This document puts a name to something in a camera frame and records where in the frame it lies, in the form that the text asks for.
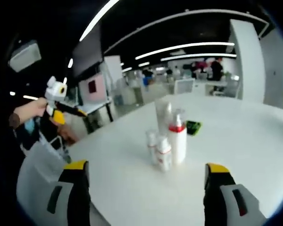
white robot head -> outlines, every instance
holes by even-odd
[[[52,76],[47,82],[47,88],[45,92],[45,98],[52,101],[63,101],[67,93],[67,85],[60,81],[57,81]]]

white chair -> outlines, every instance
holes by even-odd
[[[174,85],[174,94],[191,93],[195,79],[176,80]]]
[[[227,80],[227,86],[223,91],[213,91],[213,96],[218,97],[232,97],[232,98],[238,98],[238,93],[240,89],[240,82],[231,79],[229,76],[226,79]]]

projector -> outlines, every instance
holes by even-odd
[[[32,40],[15,50],[8,64],[15,72],[19,72],[38,60],[41,60],[39,46]]]

bottle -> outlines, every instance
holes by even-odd
[[[169,125],[169,122],[167,123],[167,121],[169,120],[170,115],[172,114],[171,103],[159,99],[155,101],[155,108],[159,133],[162,135],[166,135],[168,132]]]
[[[166,136],[160,136],[158,138],[156,155],[159,168],[163,172],[170,170],[172,167],[172,153],[171,145],[169,144]]]
[[[146,135],[147,135],[148,150],[150,153],[152,163],[157,164],[158,162],[156,157],[157,132],[151,129],[146,132]]]
[[[172,122],[169,125],[168,139],[172,147],[173,165],[181,164],[187,149],[187,128],[182,119],[183,110],[177,109],[173,113]]]

spray bottle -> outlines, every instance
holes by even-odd
[[[174,165],[179,165],[184,161],[187,149],[187,128],[185,121],[182,119],[182,114],[183,110],[175,110],[168,131]]]
[[[171,145],[168,142],[166,136],[160,136],[158,138],[156,149],[158,165],[163,172],[166,172],[172,167],[172,154]]]
[[[155,130],[148,130],[146,132],[147,135],[147,143],[148,143],[148,150],[150,153],[150,157],[153,164],[157,164],[157,157],[156,157],[156,143],[157,143],[157,132]]]

